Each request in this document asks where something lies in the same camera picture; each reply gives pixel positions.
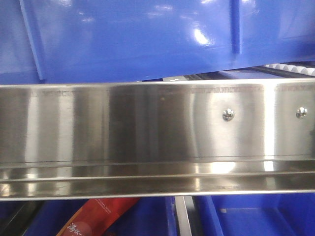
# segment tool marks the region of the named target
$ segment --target white ridged part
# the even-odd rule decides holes
[[[279,63],[270,64],[270,65],[269,65],[269,68],[275,69],[278,64],[279,64]]]
[[[304,66],[296,66],[291,71],[294,72],[294,73],[301,73],[301,71],[303,69],[306,69],[306,67],[304,67]]]
[[[312,75],[314,71],[315,71],[315,68],[305,68],[301,71],[301,74]]]
[[[295,67],[295,65],[286,65],[283,70],[285,71],[292,71],[292,69]]]
[[[276,65],[275,69],[283,70],[285,66],[286,66],[286,64],[278,64],[278,65]]]

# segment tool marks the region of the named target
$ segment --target stainless steel shelf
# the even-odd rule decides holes
[[[1,86],[0,199],[315,191],[314,99],[312,78]]]

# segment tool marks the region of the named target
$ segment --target metal rail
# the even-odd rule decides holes
[[[315,190],[315,79],[0,87],[0,199]]]

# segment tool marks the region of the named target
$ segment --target screw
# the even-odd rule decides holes
[[[226,109],[223,114],[222,114],[222,118],[225,121],[230,121],[234,118],[234,111],[231,109]]]
[[[303,119],[305,116],[307,116],[307,109],[306,108],[300,107],[299,109],[297,109],[296,117],[298,117],[299,119]]]

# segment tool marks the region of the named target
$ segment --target blue plastic crate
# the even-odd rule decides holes
[[[86,200],[45,203],[24,236],[55,236]],[[142,198],[105,233],[117,236],[176,236],[173,197]]]
[[[314,236],[315,195],[200,196],[205,236]]]
[[[315,0],[2,0],[0,84],[315,60]]]
[[[22,206],[23,202],[0,202],[0,226],[12,213]]]

